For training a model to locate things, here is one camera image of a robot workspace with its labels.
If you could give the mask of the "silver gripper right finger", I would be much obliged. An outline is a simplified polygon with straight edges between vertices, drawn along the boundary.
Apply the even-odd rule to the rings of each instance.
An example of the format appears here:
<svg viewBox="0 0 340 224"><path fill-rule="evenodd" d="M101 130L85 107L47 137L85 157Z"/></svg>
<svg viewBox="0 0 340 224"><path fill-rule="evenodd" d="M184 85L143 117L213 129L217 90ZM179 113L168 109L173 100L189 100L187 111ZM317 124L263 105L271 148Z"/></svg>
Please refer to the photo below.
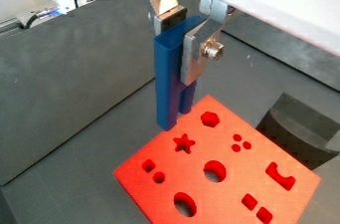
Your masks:
<svg viewBox="0 0 340 224"><path fill-rule="evenodd" d="M231 19L233 8L220 0L200 0L199 11L207 18L184 34L180 80L189 85L203 74L205 61L216 61L224 51L220 31Z"/></svg>

